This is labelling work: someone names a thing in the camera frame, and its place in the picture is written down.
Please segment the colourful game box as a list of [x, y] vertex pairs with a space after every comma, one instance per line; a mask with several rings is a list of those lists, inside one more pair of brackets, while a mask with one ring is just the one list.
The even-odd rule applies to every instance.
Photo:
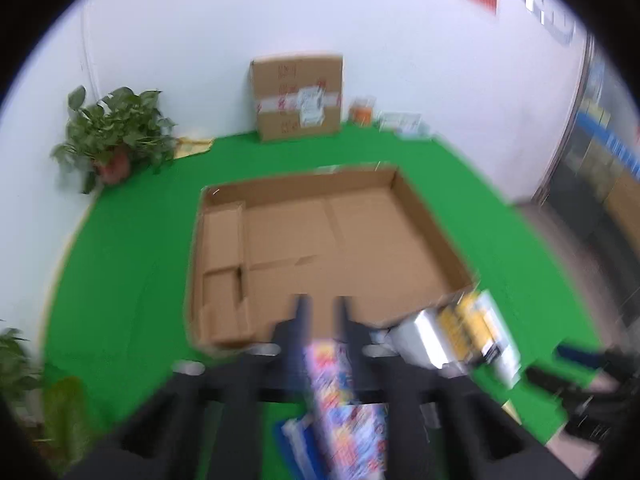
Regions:
[[357, 400], [346, 346], [314, 340], [304, 349], [314, 426], [332, 479], [383, 479], [386, 406]]

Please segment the yellow labelled black bottle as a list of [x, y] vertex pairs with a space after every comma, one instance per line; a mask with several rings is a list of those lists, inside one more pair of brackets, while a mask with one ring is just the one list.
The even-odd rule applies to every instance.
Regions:
[[456, 358], [473, 366], [491, 364], [501, 353], [497, 336], [480, 310], [478, 300], [478, 292], [469, 292], [436, 314], [437, 323]]

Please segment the silver foil roll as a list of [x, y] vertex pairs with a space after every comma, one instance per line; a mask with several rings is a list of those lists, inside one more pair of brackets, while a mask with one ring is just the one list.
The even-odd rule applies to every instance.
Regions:
[[416, 366], [437, 370], [453, 378], [469, 373], [454, 353], [445, 331], [437, 321], [436, 309], [424, 309], [410, 315], [390, 330], [390, 342], [402, 358]]

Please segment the open flat cardboard tray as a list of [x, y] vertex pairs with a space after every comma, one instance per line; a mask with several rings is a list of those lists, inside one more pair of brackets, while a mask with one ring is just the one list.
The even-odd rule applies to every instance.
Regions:
[[203, 188], [184, 326], [198, 350], [241, 348], [268, 340], [304, 295], [310, 336], [330, 338], [339, 296], [359, 322], [385, 327], [476, 282], [399, 168], [320, 168]]

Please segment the green round table cloth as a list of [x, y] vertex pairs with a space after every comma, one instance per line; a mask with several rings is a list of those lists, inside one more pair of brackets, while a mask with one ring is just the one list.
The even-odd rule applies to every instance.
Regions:
[[73, 376], [103, 440], [196, 352], [183, 326], [184, 291], [201, 190], [210, 184], [337, 166], [397, 166], [491, 292], [524, 363], [550, 364], [569, 339], [596, 329], [562, 266], [523, 217], [451, 148], [374, 129], [268, 144], [252, 134], [145, 171], [106, 191], [70, 251], [44, 344], [48, 382]]

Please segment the potted green plant near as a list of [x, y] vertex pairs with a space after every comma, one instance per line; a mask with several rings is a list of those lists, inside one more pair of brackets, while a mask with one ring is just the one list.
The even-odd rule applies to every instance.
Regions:
[[1, 331], [1, 400], [49, 477], [62, 478], [90, 451], [94, 434], [82, 382], [68, 376], [47, 384], [14, 327]]

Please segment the potted green plant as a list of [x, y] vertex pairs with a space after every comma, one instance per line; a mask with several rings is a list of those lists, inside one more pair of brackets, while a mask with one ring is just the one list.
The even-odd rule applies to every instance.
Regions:
[[137, 166], [159, 170], [174, 158], [175, 123], [160, 110], [161, 94], [119, 87], [89, 103], [85, 87], [70, 92], [65, 138], [51, 157], [61, 168], [79, 172], [82, 194], [119, 184]]
[[82, 382], [68, 376], [47, 384], [14, 327], [1, 331], [1, 400], [49, 477], [62, 478], [90, 451], [94, 434]]

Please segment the yellow paper sheet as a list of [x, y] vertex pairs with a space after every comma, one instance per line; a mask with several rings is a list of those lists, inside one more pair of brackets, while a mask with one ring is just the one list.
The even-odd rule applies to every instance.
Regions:
[[179, 136], [176, 139], [174, 159], [205, 154], [212, 148], [214, 142], [214, 138], [193, 139], [188, 136]]

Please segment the orange small jar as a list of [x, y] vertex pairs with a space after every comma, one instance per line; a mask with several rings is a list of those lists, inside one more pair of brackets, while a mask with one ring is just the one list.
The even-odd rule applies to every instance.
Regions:
[[356, 99], [350, 104], [348, 119], [359, 127], [372, 125], [374, 117], [374, 102], [369, 99]]

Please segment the flat white green packet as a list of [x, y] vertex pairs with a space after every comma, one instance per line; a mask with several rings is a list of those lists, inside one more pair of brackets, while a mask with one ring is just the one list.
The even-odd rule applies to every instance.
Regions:
[[425, 140], [432, 136], [422, 116], [414, 113], [383, 113], [378, 118], [378, 128], [404, 140]]

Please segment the sealed cardboard shipping box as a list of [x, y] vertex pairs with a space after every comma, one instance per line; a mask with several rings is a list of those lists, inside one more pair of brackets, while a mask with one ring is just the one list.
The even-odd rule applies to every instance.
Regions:
[[341, 129], [343, 57], [339, 54], [255, 58], [250, 82], [264, 142], [324, 136]]

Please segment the potted green plant far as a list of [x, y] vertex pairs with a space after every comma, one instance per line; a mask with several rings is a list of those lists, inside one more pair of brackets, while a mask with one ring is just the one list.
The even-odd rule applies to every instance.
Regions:
[[85, 87], [70, 92], [65, 138], [51, 157], [61, 168], [79, 172], [82, 194], [119, 184], [137, 166], [159, 170], [174, 158], [175, 123], [160, 110], [161, 94], [119, 87], [89, 103]]

